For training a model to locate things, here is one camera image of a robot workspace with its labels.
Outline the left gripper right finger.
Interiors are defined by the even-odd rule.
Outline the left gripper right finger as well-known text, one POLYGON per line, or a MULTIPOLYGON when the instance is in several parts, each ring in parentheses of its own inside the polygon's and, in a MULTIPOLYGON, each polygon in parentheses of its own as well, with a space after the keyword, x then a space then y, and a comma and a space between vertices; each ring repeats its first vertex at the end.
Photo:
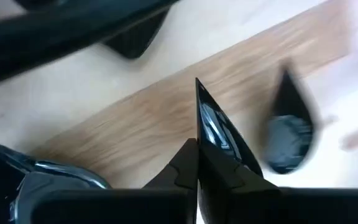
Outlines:
POLYGON ((198 174, 205 223, 273 223, 280 190, 217 149, 202 147, 198 174))

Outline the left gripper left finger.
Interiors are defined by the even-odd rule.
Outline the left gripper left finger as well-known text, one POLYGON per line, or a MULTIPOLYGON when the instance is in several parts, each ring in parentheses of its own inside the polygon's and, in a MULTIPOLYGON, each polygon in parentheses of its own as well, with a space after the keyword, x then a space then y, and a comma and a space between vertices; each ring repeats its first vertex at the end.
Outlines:
POLYGON ((198 180, 198 144, 189 138, 168 164, 144 188, 181 187, 195 190, 198 180))

